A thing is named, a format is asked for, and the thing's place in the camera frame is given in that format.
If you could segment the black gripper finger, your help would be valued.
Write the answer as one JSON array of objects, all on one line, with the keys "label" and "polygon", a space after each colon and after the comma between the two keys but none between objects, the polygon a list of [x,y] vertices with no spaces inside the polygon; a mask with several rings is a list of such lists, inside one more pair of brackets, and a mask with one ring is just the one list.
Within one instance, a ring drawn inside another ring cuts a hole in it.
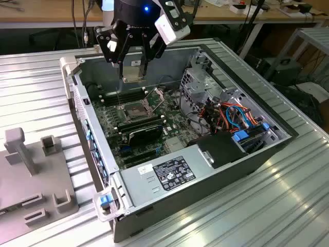
[{"label": "black gripper finger", "polygon": [[144,77],[147,74],[148,63],[154,58],[159,59],[164,53],[167,45],[162,37],[157,37],[153,46],[150,45],[151,33],[142,33],[142,57],[140,65],[140,76]]},{"label": "black gripper finger", "polygon": [[123,61],[132,45],[133,33],[127,25],[94,28],[95,36],[107,63],[123,75]]}]

